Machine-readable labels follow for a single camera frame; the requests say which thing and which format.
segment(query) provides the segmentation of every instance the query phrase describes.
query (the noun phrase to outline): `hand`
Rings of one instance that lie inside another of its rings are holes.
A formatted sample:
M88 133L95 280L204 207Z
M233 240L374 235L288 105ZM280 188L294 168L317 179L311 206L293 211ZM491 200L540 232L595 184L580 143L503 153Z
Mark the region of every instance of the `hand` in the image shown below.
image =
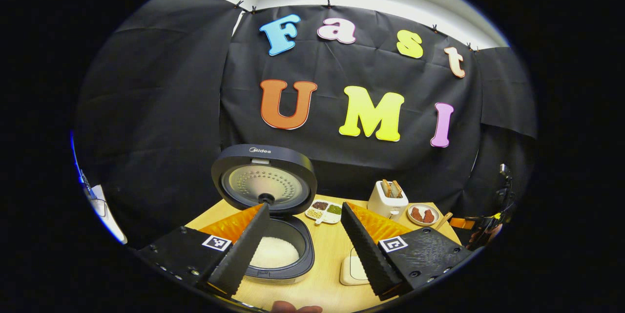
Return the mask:
M290 304L283 300L277 300L274 302L270 313L322 313L323 308L320 306L304 306L300 309L296 309L293 304Z
M495 236L497 236L497 234L501 231L501 226L502 225L503 224L499 224L498 226L495 226L491 230L484 231L484 233L488 236L488 240L486 240L486 243L491 242L491 240L493 240L493 238ZM477 240L478 239L478 234L479 234L479 232L474 232L471 235L471 239L469 240L469 242L473 242L473 241Z

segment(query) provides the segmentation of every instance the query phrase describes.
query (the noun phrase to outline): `orange letter u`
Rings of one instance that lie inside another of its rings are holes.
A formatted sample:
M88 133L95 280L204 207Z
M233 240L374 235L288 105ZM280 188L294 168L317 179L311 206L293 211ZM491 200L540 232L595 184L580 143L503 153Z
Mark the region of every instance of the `orange letter u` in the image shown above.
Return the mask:
M309 81L298 81L293 84L293 88L297 90L297 105L295 114L290 117L285 117L280 113L280 97L286 87L287 83L283 80L261 82L261 88L263 88L261 116L269 126L293 130L302 126L308 119L311 95L317 89L317 84Z

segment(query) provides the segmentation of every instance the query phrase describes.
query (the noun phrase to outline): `rice cooker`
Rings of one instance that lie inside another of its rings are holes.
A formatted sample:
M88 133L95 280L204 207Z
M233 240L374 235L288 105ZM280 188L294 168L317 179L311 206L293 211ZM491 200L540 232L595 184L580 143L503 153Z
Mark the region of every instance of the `rice cooker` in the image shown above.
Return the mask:
M304 279L314 264L313 240L304 222L293 215L313 203L317 178L305 155L279 146L241 144L225 148L211 168L221 197L244 210L260 203L270 207L265 237L285 240L299 259L288 266L248 266L245 279L268 284L293 284Z

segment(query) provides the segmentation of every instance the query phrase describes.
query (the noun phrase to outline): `letter m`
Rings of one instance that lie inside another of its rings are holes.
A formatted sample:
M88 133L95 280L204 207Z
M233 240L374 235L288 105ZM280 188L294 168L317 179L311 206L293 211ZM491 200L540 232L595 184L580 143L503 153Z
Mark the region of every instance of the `letter m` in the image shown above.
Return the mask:
M399 141L399 108L404 103L402 95L388 92L374 107L366 88L347 86L344 92L350 97L350 101L345 125L339 128L341 135L360 135L358 128L358 119L360 118L362 130L364 130L366 137L371 136L381 122L375 137L378 140Z

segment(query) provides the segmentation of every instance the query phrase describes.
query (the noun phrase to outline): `white rice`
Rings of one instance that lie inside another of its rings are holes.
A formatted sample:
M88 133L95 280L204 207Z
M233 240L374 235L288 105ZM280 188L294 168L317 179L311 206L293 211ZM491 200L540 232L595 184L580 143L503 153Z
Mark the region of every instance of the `white rice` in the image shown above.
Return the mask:
M250 265L259 268L279 268L288 266L297 259L299 259L299 253L287 241L275 237L263 237Z

